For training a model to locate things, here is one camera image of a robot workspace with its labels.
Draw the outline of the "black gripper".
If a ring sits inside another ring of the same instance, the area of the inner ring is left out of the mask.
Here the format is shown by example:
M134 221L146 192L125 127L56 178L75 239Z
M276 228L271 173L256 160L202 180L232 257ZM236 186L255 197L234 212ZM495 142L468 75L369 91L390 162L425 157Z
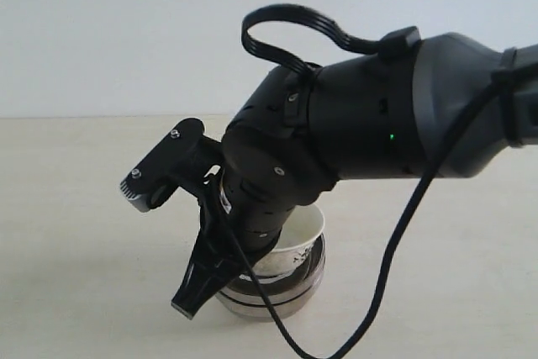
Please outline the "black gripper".
M171 306L187 319L275 248L296 206L224 168L204 179L204 207L186 272Z

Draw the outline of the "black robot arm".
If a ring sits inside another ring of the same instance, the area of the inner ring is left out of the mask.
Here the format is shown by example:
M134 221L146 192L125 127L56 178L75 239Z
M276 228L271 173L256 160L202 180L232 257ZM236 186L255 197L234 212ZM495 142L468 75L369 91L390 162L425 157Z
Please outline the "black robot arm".
M273 249L291 213L352 179L477 175L537 141L537 49L460 34L312 66L273 69L221 140L184 119L177 180L200 228L172 306L192 318Z

